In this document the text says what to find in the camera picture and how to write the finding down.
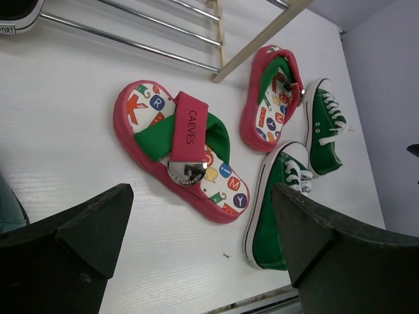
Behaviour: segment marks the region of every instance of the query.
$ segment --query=green strap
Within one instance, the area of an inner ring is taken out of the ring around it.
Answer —
[[[278,74],[278,69],[283,71],[290,83],[295,83],[294,75],[289,67],[288,61],[284,57],[274,58],[271,62],[269,62],[261,76],[261,89],[259,90],[259,99],[257,102],[259,105],[261,104],[264,94],[272,82],[272,79]]]
[[[168,155],[172,151],[175,133],[175,115],[149,126],[147,129],[134,134],[138,146],[154,162]],[[230,163],[230,139],[225,125],[221,120],[208,113],[206,144],[227,165]]]

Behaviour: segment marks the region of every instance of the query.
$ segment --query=white shoelace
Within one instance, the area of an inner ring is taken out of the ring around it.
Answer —
[[[335,120],[338,116],[343,116],[339,109],[339,104],[336,102],[335,97],[332,94],[324,93],[323,97],[326,98],[325,102],[327,103],[326,109],[329,110],[329,114],[332,114],[332,119]],[[324,139],[320,139],[320,145],[326,145],[332,142],[335,142],[337,139],[340,139],[342,135],[344,135],[347,131],[351,130],[351,127],[346,125],[346,123],[342,121],[335,121],[335,125],[338,127],[335,129],[330,129],[331,131],[337,131],[338,133],[334,136],[325,137]]]
[[[307,196],[312,190],[313,174],[308,170],[301,170],[299,165],[293,160],[288,160],[285,165],[287,166],[285,173],[288,174],[286,181],[298,181],[298,184],[292,184],[289,187]],[[291,174],[291,170],[295,170],[297,174]]]

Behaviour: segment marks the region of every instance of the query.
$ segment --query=white floor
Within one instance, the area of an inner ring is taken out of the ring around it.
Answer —
[[[159,2],[123,1],[156,16]],[[45,10],[215,62],[205,51],[185,48],[174,35],[149,35],[150,29],[132,18],[130,22],[111,20],[106,13],[70,0],[47,1]],[[177,10],[170,12],[186,17]],[[225,1],[228,56],[279,12],[263,0]],[[204,31],[206,24],[199,25],[196,19],[182,22],[176,17],[172,22],[209,33]],[[188,92],[209,103],[210,111],[227,125],[231,164],[253,192],[264,155],[246,147],[238,134],[251,60],[221,84],[213,84],[208,73],[105,46],[59,28],[40,22],[29,33],[0,37],[0,166],[32,222],[117,183],[132,185],[132,214],[101,313],[201,313],[288,285],[286,272],[254,270],[245,263],[241,241],[250,211],[228,225],[206,221],[128,157],[111,123],[118,93],[135,80],[158,81],[173,95]],[[316,179],[312,198],[384,227],[338,28],[304,11],[270,43],[294,51],[305,84],[329,77],[346,118],[356,129],[337,143],[344,167]],[[299,109],[286,125],[283,139],[303,140],[304,127]]]

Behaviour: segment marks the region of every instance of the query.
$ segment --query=wall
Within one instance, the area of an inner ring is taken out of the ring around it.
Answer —
[[[395,0],[315,0],[310,10],[351,31],[371,15]]]
[[[398,0],[342,40],[386,226],[416,236],[419,159],[406,148],[419,143],[418,12]]]

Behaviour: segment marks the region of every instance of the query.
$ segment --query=metal rail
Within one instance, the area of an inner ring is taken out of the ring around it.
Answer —
[[[126,7],[125,5],[121,5],[120,3],[114,2],[112,0],[97,0],[97,1],[105,3],[106,5],[109,5],[113,8],[122,10],[124,12],[133,14],[133,15],[139,17],[139,18],[143,18],[143,19],[151,21],[153,23],[156,23],[156,24],[165,26],[167,28],[170,28],[172,30],[178,31],[182,34],[189,35],[191,37],[200,39],[201,41],[204,41],[205,43],[209,43],[209,44],[212,44],[212,45],[217,46],[217,47],[221,46],[221,43],[219,41],[214,41],[213,39],[201,36],[197,33],[193,33],[193,32],[188,31],[187,29],[184,29],[182,27],[175,26],[175,25],[170,24],[170,23],[166,23],[165,21],[159,20],[158,18],[153,18],[152,16],[149,16],[147,14],[144,14],[144,13],[140,12],[140,11],[134,10],[130,7]]]
[[[188,10],[194,11],[195,13],[198,13],[198,14],[201,14],[203,16],[206,16],[207,18],[211,18],[214,21],[219,21],[220,20],[220,17],[219,16],[212,15],[212,14],[210,14],[208,12],[205,12],[203,10],[200,10],[200,9],[198,9],[198,8],[192,6],[192,5],[188,5],[187,3],[184,3],[184,2],[182,2],[180,0],[168,0],[168,1],[170,1],[172,3],[175,3],[176,5],[180,5],[181,7],[184,7],[186,9],[188,9]]]
[[[275,5],[276,7],[284,11],[288,11],[289,8],[291,7],[289,2],[286,0],[266,0],[266,1],[268,1],[269,3],[272,3],[273,5]]]
[[[71,21],[71,20],[67,20],[65,18],[55,16],[53,14],[42,12],[39,15],[39,17],[44,19],[44,20],[48,20],[48,21],[51,21],[51,22],[54,22],[54,23],[58,23],[58,24],[61,24],[61,25],[71,27],[73,29],[78,29],[80,31],[85,31],[87,33],[90,33],[90,34],[93,34],[93,35],[96,35],[96,36],[99,36],[99,37],[110,39],[112,41],[116,41],[117,43],[125,44],[127,46],[131,46],[131,47],[134,47],[134,48],[138,48],[140,50],[148,51],[148,52],[151,52],[153,54],[158,54],[160,56],[164,56],[164,57],[167,57],[169,59],[173,59],[173,60],[177,60],[177,61],[189,64],[189,65],[193,65],[195,67],[199,67],[201,69],[205,69],[205,70],[211,71],[213,73],[218,73],[219,72],[218,68],[210,66],[208,64],[200,63],[200,62],[194,61],[192,59],[184,58],[184,57],[179,56],[177,54],[172,54],[171,52],[167,52],[167,51],[164,51],[164,50],[161,50],[161,49],[157,49],[157,48],[154,48],[154,47],[151,47],[151,46],[147,46],[146,44],[141,44],[137,41],[132,41],[132,40],[124,38],[124,37],[113,35],[111,33],[107,33],[105,31],[101,31],[99,29],[96,29],[96,28],[93,28],[93,27],[90,27],[90,26],[87,26],[87,25],[84,25],[84,24],[80,24],[80,23],[77,23],[77,22],[74,22],[74,21]]]

